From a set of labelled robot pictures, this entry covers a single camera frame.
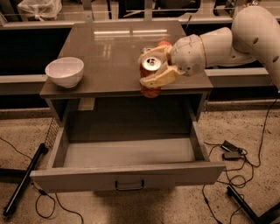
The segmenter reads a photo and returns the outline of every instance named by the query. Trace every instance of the white bowl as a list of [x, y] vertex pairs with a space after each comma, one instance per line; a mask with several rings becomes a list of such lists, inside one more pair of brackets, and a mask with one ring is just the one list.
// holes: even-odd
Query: white bowl
[[84, 62], [74, 57], [56, 59], [47, 65], [45, 73], [56, 85], [73, 88], [84, 74]]

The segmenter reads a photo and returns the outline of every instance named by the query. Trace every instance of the white robotic arm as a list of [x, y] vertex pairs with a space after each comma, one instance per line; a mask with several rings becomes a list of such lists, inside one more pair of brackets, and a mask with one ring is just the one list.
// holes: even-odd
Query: white robotic arm
[[[156, 51], [147, 52], [140, 59]], [[280, 90], [279, 57], [279, 23], [263, 7], [249, 6], [235, 16], [232, 30], [221, 28], [200, 36], [191, 35], [179, 39], [173, 47], [166, 46], [164, 66], [140, 82], [147, 88], [157, 88], [175, 81], [181, 74], [190, 76], [207, 67], [234, 67], [259, 60]]]

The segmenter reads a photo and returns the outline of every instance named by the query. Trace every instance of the floor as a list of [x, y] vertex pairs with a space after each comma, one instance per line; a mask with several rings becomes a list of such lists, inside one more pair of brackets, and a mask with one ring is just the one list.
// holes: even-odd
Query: floor
[[[217, 101], [209, 102], [207, 111], [201, 114], [199, 128], [207, 143], [221, 144], [228, 140], [248, 151], [248, 160], [258, 164], [258, 148], [261, 143], [263, 123], [273, 101]], [[262, 165], [255, 169], [254, 178], [237, 191], [260, 216], [280, 201], [280, 102], [270, 110], [262, 143]], [[32, 157], [40, 143], [47, 140], [52, 145], [56, 125], [52, 124], [48, 109], [1, 110], [0, 137], [18, 151]], [[206, 146], [208, 152], [212, 146]], [[0, 139], [0, 167], [26, 169], [29, 158], [17, 153]], [[217, 147], [211, 160], [221, 160], [223, 151]], [[44, 169], [51, 152], [39, 160], [36, 169]], [[239, 168], [242, 161], [226, 161], [227, 169]], [[232, 171], [230, 177], [241, 174], [250, 179], [252, 170], [245, 165], [241, 171]], [[227, 182], [223, 172], [220, 181]], [[233, 180], [238, 184], [242, 179]], [[0, 183], [0, 207], [8, 203], [16, 185]], [[238, 209], [235, 200], [227, 195], [227, 185], [216, 182], [206, 185], [205, 195], [215, 217], [222, 223], [230, 223], [232, 213]], [[202, 185], [178, 186], [174, 189], [143, 189], [139, 192], [69, 192], [58, 193], [61, 205], [79, 213], [85, 224], [116, 223], [216, 223], [202, 194]], [[29, 185], [17, 205], [16, 212], [9, 218], [1, 213], [0, 223], [81, 223], [81, 217], [63, 210], [55, 204], [51, 218], [41, 218], [35, 209], [39, 192]], [[52, 213], [53, 201], [42, 196], [38, 211], [48, 216]], [[238, 211], [231, 223], [253, 223], [242, 211]]]

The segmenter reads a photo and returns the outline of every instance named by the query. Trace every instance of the white plastic bag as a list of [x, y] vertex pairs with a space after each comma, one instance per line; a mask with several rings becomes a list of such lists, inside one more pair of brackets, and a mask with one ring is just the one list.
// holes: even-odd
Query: white plastic bag
[[56, 19], [62, 9], [61, 0], [23, 0], [17, 7], [40, 21]]

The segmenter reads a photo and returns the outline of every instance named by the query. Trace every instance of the orange object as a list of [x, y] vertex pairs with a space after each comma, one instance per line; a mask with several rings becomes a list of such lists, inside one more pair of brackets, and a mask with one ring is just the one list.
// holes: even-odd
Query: orange object
[[[160, 41], [157, 46], [172, 46], [172, 44], [166, 40], [162, 40]], [[143, 77], [147, 77], [151, 74], [154, 74], [156, 71], [148, 71], [146, 69], [143, 68], [142, 64], [140, 65], [140, 76], [141, 78]], [[146, 96], [147, 98], [155, 98], [158, 95], [160, 95], [161, 93], [161, 87], [152, 87], [152, 88], [148, 88], [143, 86], [140, 83], [140, 88], [141, 88], [141, 93]]]

